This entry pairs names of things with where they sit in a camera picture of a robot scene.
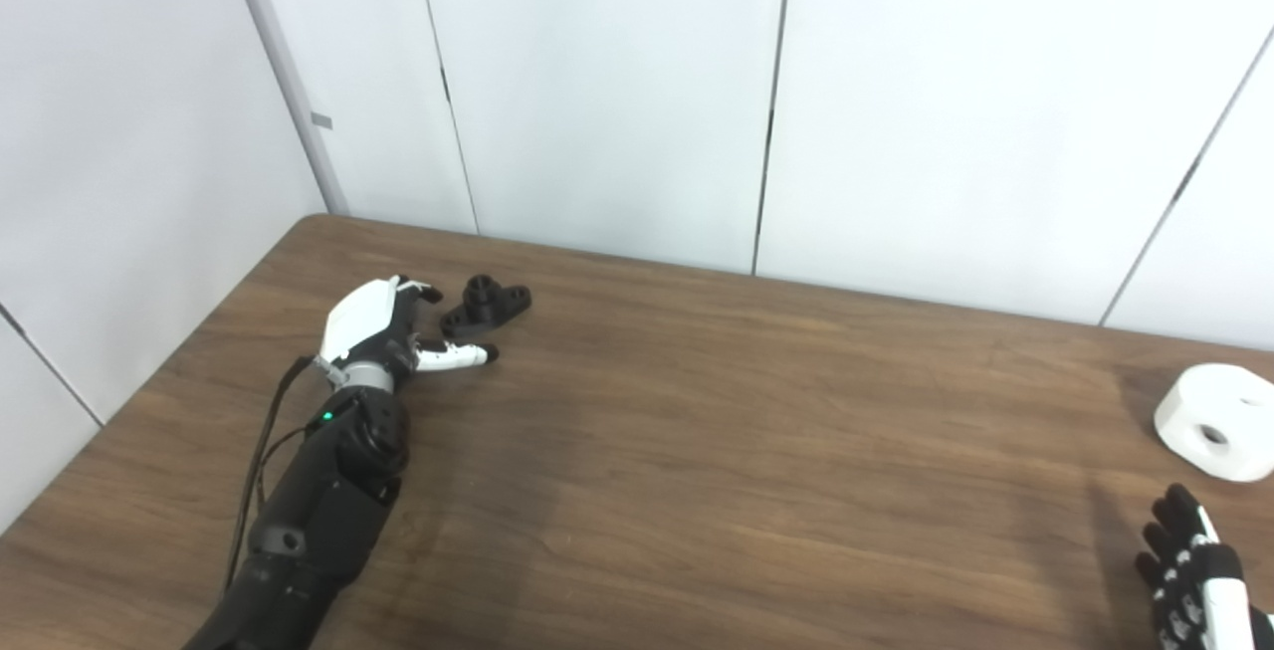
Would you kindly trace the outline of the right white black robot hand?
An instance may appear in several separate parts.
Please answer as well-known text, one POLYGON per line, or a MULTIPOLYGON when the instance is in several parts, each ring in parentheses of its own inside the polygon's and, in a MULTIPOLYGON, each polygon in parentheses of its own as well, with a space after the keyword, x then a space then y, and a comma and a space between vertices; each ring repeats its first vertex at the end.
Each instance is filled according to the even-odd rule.
POLYGON ((1205 505, 1170 484, 1143 526, 1134 568, 1150 593, 1161 649, 1271 649, 1271 613, 1250 602, 1240 554, 1220 540, 1205 505))

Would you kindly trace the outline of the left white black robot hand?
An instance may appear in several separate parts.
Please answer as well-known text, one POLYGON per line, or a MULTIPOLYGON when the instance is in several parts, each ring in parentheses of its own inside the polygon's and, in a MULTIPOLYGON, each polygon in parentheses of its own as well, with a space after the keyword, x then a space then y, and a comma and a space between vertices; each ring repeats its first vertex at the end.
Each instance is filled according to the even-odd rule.
POLYGON ((378 387, 395 393, 415 373, 496 363, 496 345, 419 338, 417 307, 442 300, 433 285, 401 275, 364 283, 327 314, 313 365, 333 390, 378 387))

